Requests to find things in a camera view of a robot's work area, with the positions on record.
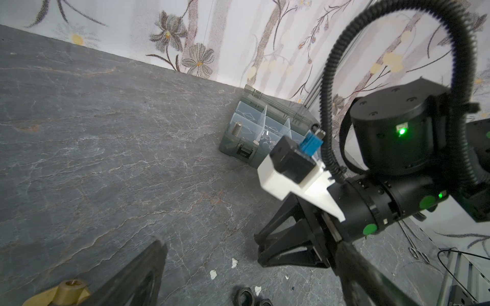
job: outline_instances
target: transparent box divider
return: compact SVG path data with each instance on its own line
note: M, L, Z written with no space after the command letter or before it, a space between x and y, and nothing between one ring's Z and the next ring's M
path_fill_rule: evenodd
M259 118L259 122L258 124L262 127L262 130L261 132L257 135L257 137L255 138L255 142L259 143L260 144L260 139L262 138L262 136L264 135L264 131L265 131L265 125L266 125L266 117L267 117L267 105L264 107L264 110L262 111L262 113L260 114L260 118Z
M257 137L260 137L262 131L264 130L263 126L253 123L238 113L234 113L230 121L230 132L233 130L233 127L237 122L242 123L242 128L240 129L237 137L244 138L250 142L253 142L255 139L257 139Z

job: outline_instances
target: black cable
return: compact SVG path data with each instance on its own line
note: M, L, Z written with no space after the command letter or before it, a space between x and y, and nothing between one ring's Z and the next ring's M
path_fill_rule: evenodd
M477 187L481 182L490 183L490 173L475 172L470 159L466 137L466 109L473 88L476 72L476 37L469 16L462 6L451 0L381 0L352 20L335 42L328 56L320 91L321 127L326 139L321 147L321 157L337 182L345 176L332 149L332 88L335 72L349 44L371 22L399 10L421 10L439 19L449 33L453 56L451 96L446 124L449 161L457 185L465 190Z
M460 281L454 276L454 274L451 273L451 271L449 271L449 269L446 267L446 265L442 262L441 258L439 257L439 254L440 253L443 253L443 252L454 252L454 253L459 253L459 254L466 254L466 255L471 255L471 256L476 256L476 257L479 257L479 258L483 258L483 259L486 259L486 260L490 260L490 258L488 257L484 257L484 256L480 256L480 255L476 255L476 254L473 254L473 253L467 253L467 252L461 252L461 251L454 251L454 250L441 250L439 252L437 252L437 259L439 259L439 262L441 263L441 265L444 267L444 269L446 269L446 271L458 282L458 284L466 291L468 292L468 294L473 298L473 300L477 301L478 300L471 294L471 292L466 289L465 286L463 286L462 283L460 283Z

